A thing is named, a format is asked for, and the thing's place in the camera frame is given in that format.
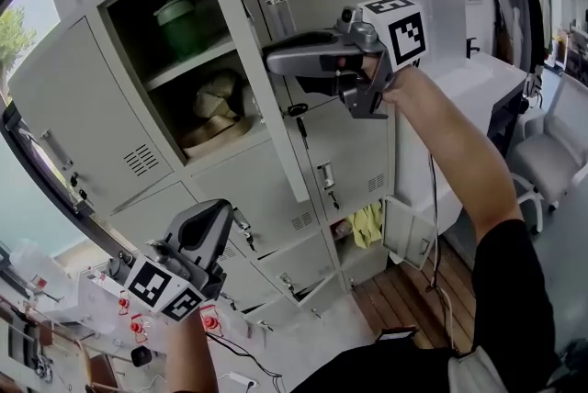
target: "white chair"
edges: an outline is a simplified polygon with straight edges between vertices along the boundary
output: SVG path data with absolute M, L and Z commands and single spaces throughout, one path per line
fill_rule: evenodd
M 535 204 L 537 225 L 531 233 L 538 234 L 543 230 L 541 200 L 554 211 L 566 191 L 588 175 L 588 88 L 563 74 L 549 111 L 521 119 L 523 141 L 513 148 L 509 167 L 525 189 L 518 203 Z

